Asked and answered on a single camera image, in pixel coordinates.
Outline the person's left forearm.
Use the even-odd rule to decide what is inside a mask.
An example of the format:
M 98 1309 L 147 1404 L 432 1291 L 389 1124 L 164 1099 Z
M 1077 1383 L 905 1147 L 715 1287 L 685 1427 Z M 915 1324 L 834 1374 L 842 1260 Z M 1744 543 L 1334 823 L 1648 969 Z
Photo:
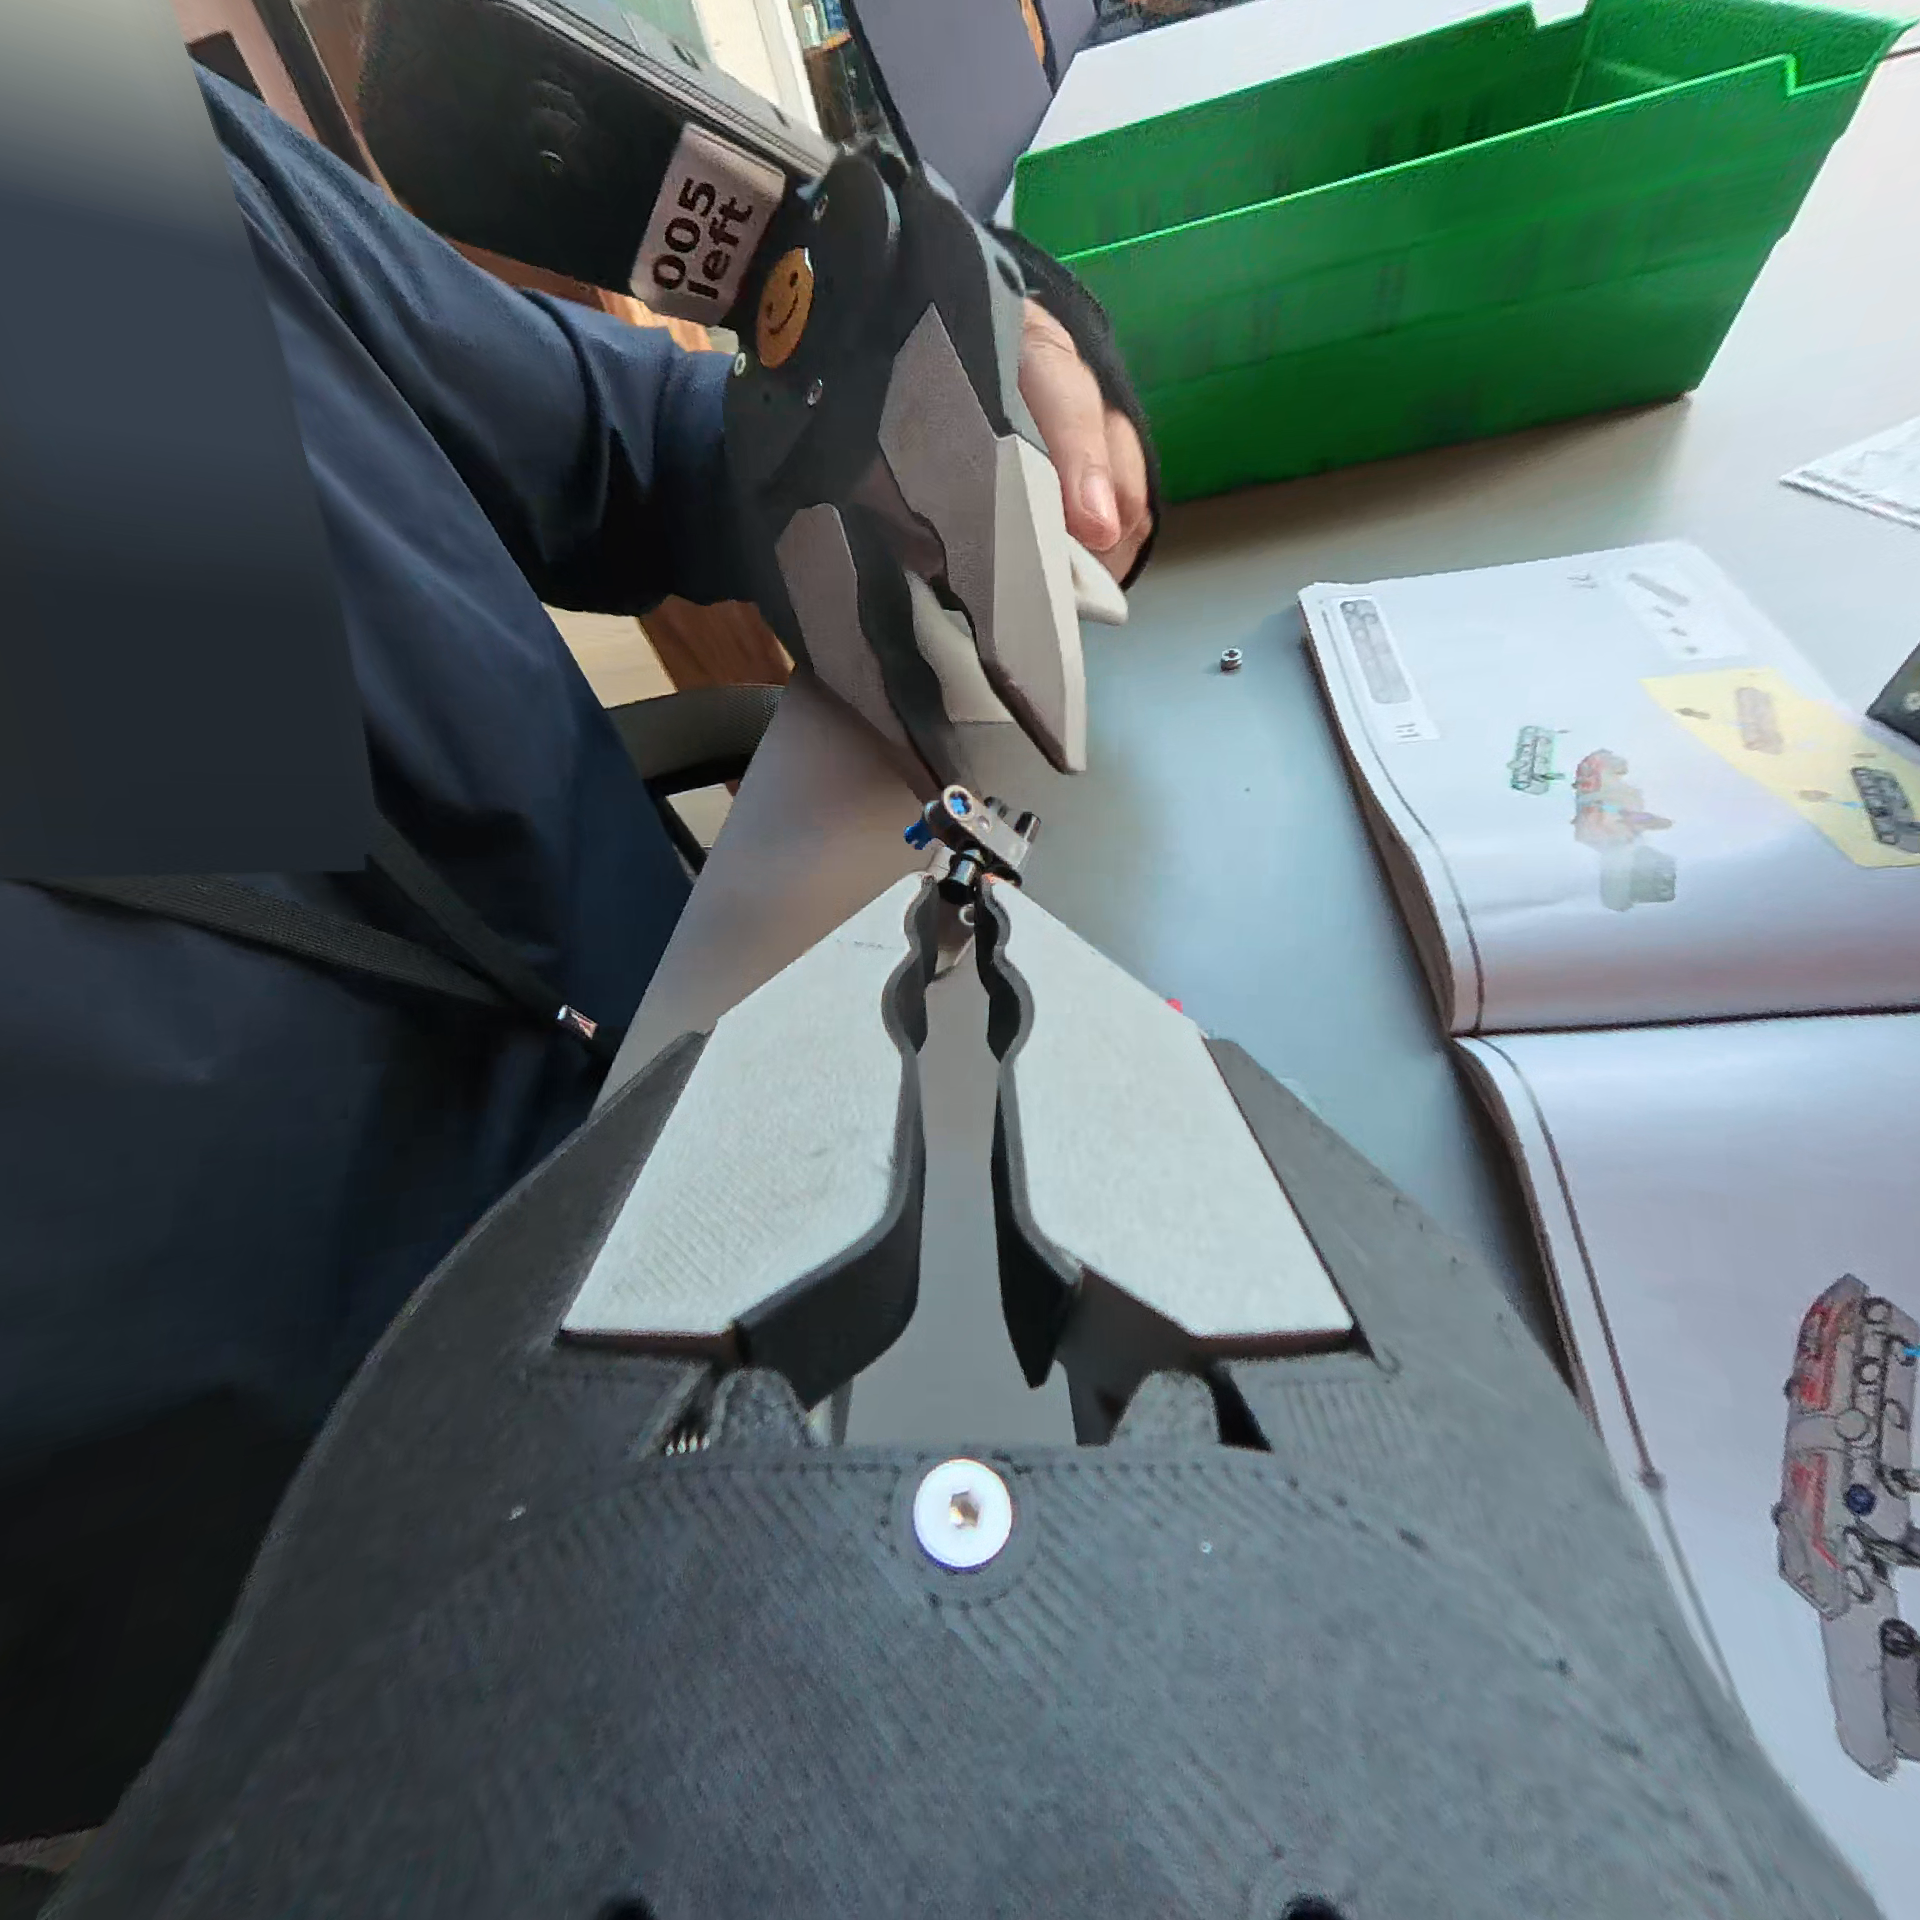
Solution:
M 498 279 L 247 89 L 195 70 L 269 266 L 385 380 L 544 600 L 748 600 L 731 361 Z

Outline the open lego instruction booklet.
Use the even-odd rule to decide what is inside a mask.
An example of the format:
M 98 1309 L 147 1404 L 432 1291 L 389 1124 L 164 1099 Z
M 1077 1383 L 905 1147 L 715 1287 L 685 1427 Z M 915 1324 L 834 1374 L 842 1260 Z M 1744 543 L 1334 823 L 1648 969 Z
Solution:
M 1707 1657 L 1917 1913 L 1917 747 L 1698 547 L 1298 600 L 1577 1397 Z

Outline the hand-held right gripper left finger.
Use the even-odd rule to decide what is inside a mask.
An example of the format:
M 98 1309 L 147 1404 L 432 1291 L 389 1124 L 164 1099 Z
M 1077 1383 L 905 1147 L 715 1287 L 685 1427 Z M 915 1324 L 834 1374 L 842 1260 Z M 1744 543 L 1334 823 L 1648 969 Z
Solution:
M 569 1341 L 838 1397 L 908 1324 L 935 877 L 904 877 L 709 1030 L 561 1319 Z

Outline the white printed sheet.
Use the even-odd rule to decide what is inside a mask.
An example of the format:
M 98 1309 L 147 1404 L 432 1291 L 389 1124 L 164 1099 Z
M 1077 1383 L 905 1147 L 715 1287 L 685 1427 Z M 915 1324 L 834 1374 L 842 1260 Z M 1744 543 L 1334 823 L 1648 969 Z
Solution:
M 1821 453 L 1787 471 L 1782 484 L 1917 527 L 1917 419 Z

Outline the person's left hand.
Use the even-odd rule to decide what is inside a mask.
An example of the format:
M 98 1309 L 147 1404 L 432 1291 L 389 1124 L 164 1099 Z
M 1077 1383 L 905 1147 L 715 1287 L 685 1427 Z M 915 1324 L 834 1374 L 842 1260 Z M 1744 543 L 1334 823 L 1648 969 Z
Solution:
M 1037 299 L 1022 299 L 1017 381 L 1061 479 L 1068 537 L 1127 586 L 1158 533 L 1141 431 Z

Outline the green plastic bin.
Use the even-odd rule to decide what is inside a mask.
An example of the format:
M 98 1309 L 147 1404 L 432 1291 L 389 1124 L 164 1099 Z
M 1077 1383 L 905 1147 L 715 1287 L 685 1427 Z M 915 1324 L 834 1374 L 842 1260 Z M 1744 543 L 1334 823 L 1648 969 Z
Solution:
M 1168 499 L 1692 394 L 1914 7 L 1522 3 L 1021 157 Z

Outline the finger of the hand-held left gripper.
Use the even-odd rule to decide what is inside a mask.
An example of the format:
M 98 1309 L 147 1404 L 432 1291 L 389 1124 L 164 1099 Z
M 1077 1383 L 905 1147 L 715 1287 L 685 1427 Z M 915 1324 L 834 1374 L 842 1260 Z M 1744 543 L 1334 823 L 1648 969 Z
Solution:
M 895 360 L 879 463 L 942 559 L 947 600 L 908 574 L 908 646 L 935 677 L 935 723 L 1011 724 L 1057 771 L 1084 773 L 1085 653 L 1064 490 L 1035 441 L 988 421 L 935 304 Z
M 781 531 L 781 586 L 807 671 L 915 781 L 957 776 L 949 679 L 968 621 L 908 574 L 885 540 L 855 540 L 838 504 L 804 504 Z

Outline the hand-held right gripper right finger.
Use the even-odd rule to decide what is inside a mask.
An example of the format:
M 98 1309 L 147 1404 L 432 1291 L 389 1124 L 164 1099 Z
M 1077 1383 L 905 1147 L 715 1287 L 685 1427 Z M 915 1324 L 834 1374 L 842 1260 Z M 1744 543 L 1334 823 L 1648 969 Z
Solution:
M 1151 1374 L 1354 1349 L 1204 1029 L 1009 879 L 981 886 L 975 953 L 1002 1319 L 1032 1384 L 1064 1371 L 1075 1439 L 1109 1441 Z

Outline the small black pin assembly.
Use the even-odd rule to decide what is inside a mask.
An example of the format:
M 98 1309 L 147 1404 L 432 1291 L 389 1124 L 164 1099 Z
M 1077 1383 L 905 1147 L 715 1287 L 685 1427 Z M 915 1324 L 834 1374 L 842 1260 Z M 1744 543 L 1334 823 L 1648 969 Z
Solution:
M 975 793 L 949 781 L 904 827 L 904 841 L 929 856 L 941 911 L 929 979 L 955 971 L 977 931 L 981 900 L 988 883 L 1022 886 L 1044 819 L 1001 796 Z

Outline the black office chair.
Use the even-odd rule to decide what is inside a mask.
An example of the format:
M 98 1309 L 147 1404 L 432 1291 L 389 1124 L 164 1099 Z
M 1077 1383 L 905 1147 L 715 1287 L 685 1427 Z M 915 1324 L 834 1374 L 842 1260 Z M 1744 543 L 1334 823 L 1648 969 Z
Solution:
M 692 877 L 705 869 L 705 847 L 672 800 L 704 786 L 742 780 L 777 714 L 781 693 L 782 686 L 759 681 L 692 686 L 607 707 Z

